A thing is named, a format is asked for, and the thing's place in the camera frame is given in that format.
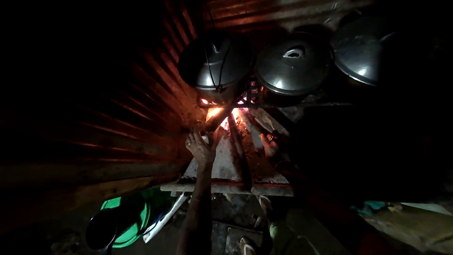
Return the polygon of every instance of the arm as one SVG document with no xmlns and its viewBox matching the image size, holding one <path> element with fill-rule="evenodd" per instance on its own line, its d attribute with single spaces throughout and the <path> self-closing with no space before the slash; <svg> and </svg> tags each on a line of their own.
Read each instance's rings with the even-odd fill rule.
<svg viewBox="0 0 453 255">
<path fill-rule="evenodd" d="M 262 134 L 266 156 L 291 184 L 294 195 L 353 254 L 394 254 L 371 225 L 341 203 L 340 199 L 308 179 L 299 168 L 278 153 L 278 145 Z"/>
<path fill-rule="evenodd" d="M 198 130 L 186 139 L 186 148 L 198 163 L 197 182 L 179 239 L 177 254 L 211 253 L 211 172 L 216 147 L 208 145 Z"/>
</svg>

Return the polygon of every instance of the burning log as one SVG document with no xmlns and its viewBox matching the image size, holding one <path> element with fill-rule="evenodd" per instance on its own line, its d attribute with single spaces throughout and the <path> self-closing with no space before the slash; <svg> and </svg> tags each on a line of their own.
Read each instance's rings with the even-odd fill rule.
<svg viewBox="0 0 453 255">
<path fill-rule="evenodd" d="M 214 132 L 220 126 L 223 120 L 227 118 L 228 115 L 230 115 L 232 110 L 232 107 L 221 108 L 219 112 L 217 112 L 214 116 L 209 118 L 208 121 L 206 121 L 204 130 L 206 132 Z"/>
<path fill-rule="evenodd" d="M 254 125 L 254 123 L 247 117 L 246 113 L 241 109 L 238 110 L 239 116 L 241 117 L 242 121 L 246 124 L 247 130 L 250 132 L 252 136 L 253 145 L 256 149 L 263 149 L 263 143 L 261 142 L 261 130 Z"/>
<path fill-rule="evenodd" d="M 252 188 L 252 178 L 250 175 L 249 163 L 244 148 L 242 147 L 241 138 L 233 114 L 228 116 L 228 125 L 230 127 L 231 138 L 233 139 L 233 148 L 236 152 L 236 158 L 239 160 L 242 182 L 244 183 L 244 188 L 250 191 Z"/>
</svg>

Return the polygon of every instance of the cooking pot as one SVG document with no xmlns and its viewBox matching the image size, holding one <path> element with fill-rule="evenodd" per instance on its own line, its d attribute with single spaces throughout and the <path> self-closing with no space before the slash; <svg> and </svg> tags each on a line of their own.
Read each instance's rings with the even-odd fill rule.
<svg viewBox="0 0 453 255">
<path fill-rule="evenodd" d="M 178 71 L 203 99 L 229 104 L 245 91 L 252 65 L 253 50 L 245 37 L 210 31 L 187 46 Z"/>
<path fill-rule="evenodd" d="M 393 48 L 395 36 L 395 26 L 385 18 L 361 17 L 346 23 L 331 41 L 335 65 L 352 79 L 348 83 L 377 86 L 384 73 L 384 52 Z M 387 62 L 392 62 L 392 55 L 387 54 Z"/>
<path fill-rule="evenodd" d="M 263 101 L 282 107 L 301 102 L 324 83 L 331 65 L 327 43 L 313 34 L 291 34 L 258 55 L 255 74 Z"/>
</svg>

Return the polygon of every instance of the black pot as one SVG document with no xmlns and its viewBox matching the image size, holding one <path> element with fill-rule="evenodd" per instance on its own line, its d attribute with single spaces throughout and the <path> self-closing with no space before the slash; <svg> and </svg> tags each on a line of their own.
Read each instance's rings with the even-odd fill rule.
<svg viewBox="0 0 453 255">
<path fill-rule="evenodd" d="M 328 44 L 318 37 L 297 32 L 266 48 L 255 65 L 263 100 L 275 106 L 301 102 L 326 80 L 332 65 Z"/>
<path fill-rule="evenodd" d="M 201 98 L 228 104 L 245 91 L 252 65 L 253 50 L 245 37 L 211 31 L 187 46 L 178 71 Z"/>
</svg>

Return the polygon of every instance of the person's left hand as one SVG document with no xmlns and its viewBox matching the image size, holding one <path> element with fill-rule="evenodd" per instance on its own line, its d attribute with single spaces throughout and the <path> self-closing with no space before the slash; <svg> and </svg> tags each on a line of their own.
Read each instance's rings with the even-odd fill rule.
<svg viewBox="0 0 453 255">
<path fill-rule="evenodd" d="M 195 128 L 186 138 L 186 148 L 192 153 L 199 166 L 207 166 L 214 163 L 216 157 L 216 146 L 214 145 L 213 133 L 206 134 L 209 143 L 207 144 L 200 135 L 198 128 Z"/>
</svg>

